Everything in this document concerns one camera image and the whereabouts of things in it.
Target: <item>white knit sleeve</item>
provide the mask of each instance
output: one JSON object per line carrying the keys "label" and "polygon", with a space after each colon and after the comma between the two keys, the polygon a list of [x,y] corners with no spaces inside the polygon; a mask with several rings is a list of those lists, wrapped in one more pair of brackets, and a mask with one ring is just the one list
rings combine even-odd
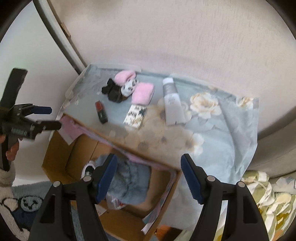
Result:
{"label": "white knit sleeve", "polygon": [[0,169],[0,187],[12,186],[12,183],[14,180],[15,180],[15,166],[13,162],[11,162],[9,172],[6,172]]}

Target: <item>finger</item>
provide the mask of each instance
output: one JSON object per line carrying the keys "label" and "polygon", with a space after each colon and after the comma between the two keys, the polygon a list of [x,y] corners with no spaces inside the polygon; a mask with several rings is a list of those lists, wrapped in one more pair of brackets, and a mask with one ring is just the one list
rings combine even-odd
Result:
{"label": "finger", "polygon": [[1,135],[0,136],[0,144],[2,144],[6,139],[6,136],[5,135]]}
{"label": "finger", "polygon": [[17,141],[11,148],[10,148],[10,151],[12,152],[12,153],[17,153],[17,151],[19,150],[19,148],[20,148],[20,143],[19,143],[19,141]]}
{"label": "finger", "polygon": [[7,160],[9,160],[9,161],[14,161],[15,156],[16,156],[16,154],[11,153],[10,151],[6,152],[6,157],[7,157]]}

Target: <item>white wall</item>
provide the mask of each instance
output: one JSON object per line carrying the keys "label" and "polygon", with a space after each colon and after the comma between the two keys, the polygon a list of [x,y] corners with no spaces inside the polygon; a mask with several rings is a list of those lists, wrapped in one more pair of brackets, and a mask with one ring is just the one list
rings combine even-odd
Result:
{"label": "white wall", "polygon": [[87,64],[139,65],[259,97],[261,136],[296,116],[296,41],[265,0],[51,2]]}
{"label": "white wall", "polygon": [[[32,119],[52,119],[65,100],[65,92],[78,74],[60,51],[31,2],[15,19],[0,43],[0,95],[14,67],[28,74],[17,97],[17,104],[51,106],[51,115],[32,115]],[[36,140],[23,140],[15,160],[17,183],[21,179],[47,180],[41,169],[49,132]]]}

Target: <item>patterned card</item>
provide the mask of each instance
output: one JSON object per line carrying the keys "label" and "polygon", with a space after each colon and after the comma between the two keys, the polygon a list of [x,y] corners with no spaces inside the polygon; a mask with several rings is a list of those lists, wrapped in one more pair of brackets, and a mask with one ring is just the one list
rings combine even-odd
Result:
{"label": "patterned card", "polygon": [[124,119],[124,125],[139,129],[143,123],[146,110],[147,108],[144,106],[132,104]]}

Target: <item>blue fleece fabric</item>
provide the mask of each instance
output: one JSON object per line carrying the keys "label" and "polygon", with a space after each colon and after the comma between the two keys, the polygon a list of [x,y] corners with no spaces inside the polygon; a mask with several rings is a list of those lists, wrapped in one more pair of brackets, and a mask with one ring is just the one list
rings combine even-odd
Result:
{"label": "blue fleece fabric", "polygon": [[[97,166],[103,165],[108,154],[101,155]],[[137,205],[145,201],[151,170],[149,166],[133,163],[128,159],[117,158],[118,165],[108,194],[116,197],[124,204]]]}

